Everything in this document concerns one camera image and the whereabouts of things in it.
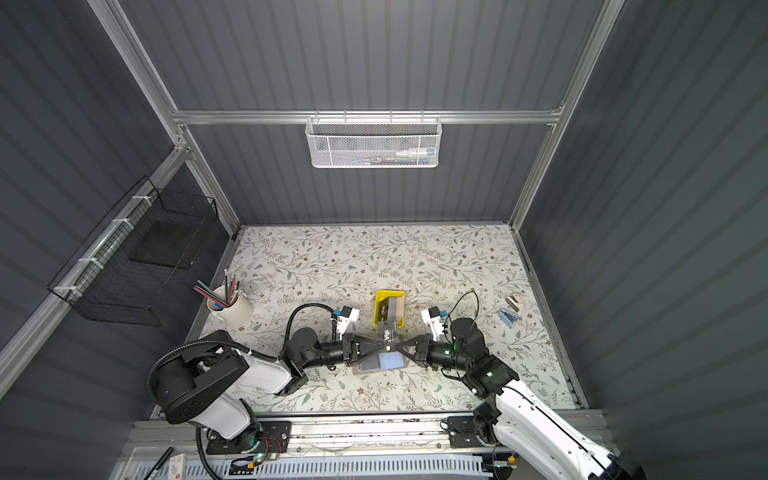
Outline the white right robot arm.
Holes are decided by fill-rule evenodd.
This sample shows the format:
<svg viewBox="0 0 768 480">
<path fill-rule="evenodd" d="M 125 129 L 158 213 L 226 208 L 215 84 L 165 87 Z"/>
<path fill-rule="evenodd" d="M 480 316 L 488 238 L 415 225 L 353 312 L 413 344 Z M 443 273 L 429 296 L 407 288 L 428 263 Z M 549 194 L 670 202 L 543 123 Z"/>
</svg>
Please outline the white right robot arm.
<svg viewBox="0 0 768 480">
<path fill-rule="evenodd" d="M 482 403 L 473 410 L 474 431 L 482 442 L 520 455 L 547 479 L 644 479 L 640 463 L 616 455 L 578 431 L 492 354 L 477 323 L 460 318 L 447 341 L 425 334 L 401 341 L 397 349 L 413 362 L 454 369 L 458 380 Z"/>
</svg>

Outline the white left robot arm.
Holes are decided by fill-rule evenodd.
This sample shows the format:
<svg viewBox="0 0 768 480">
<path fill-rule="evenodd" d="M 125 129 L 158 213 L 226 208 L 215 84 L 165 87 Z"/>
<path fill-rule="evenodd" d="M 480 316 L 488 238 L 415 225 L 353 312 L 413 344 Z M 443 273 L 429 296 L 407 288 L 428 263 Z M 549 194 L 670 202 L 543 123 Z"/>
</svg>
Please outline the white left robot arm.
<svg viewBox="0 0 768 480">
<path fill-rule="evenodd" d="M 306 369 L 353 366 L 384 348 L 383 341 L 354 333 L 323 343 L 305 327 L 289 337 L 275 357 L 218 330 L 162 355 L 150 368 L 146 390 L 168 423 L 189 423 L 232 440 L 258 424 L 246 402 L 230 393 L 234 387 L 288 396 L 306 384 Z"/>
</svg>

